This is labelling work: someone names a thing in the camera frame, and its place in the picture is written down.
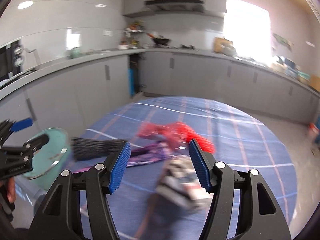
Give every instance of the finger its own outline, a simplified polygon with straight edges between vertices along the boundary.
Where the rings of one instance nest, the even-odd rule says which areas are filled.
[[[7,182],[7,197],[10,203],[16,201],[16,184],[14,178],[9,178]]]

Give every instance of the round table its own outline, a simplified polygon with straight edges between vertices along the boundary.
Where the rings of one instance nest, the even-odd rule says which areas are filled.
[[[130,103],[106,114],[86,129],[83,137],[122,138],[127,139],[132,148],[141,147],[153,143],[136,136],[142,122],[167,124],[176,121],[186,123],[212,141],[216,147],[214,157],[218,161],[227,163],[234,170],[258,169],[290,223],[296,203],[297,179],[285,146],[263,123],[224,103],[190,97],[160,97]],[[188,155],[188,150],[179,149],[178,153]],[[104,158],[99,158],[75,163],[70,159],[66,168],[79,172],[103,161]],[[166,199],[150,198],[163,164],[160,161],[128,167],[119,189],[108,196],[121,239],[199,238],[207,210],[188,213]],[[239,190],[236,190],[228,238],[235,234],[238,209]],[[84,234],[90,237],[85,193],[81,194],[81,212]]]

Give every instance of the microwave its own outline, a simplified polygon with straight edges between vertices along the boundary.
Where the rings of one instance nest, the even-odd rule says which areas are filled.
[[[21,72],[23,47],[20,40],[0,48],[0,82]]]

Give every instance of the teal bucket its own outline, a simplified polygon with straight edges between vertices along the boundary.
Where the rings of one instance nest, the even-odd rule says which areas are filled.
[[[23,176],[40,188],[49,190],[70,154],[70,143],[68,133],[60,128],[43,130],[33,138],[44,133],[49,136],[49,142],[35,152],[32,158],[33,170]]]

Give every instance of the wall outlet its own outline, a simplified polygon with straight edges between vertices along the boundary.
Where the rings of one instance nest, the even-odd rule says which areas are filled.
[[[113,36],[113,31],[103,31],[103,36]]]

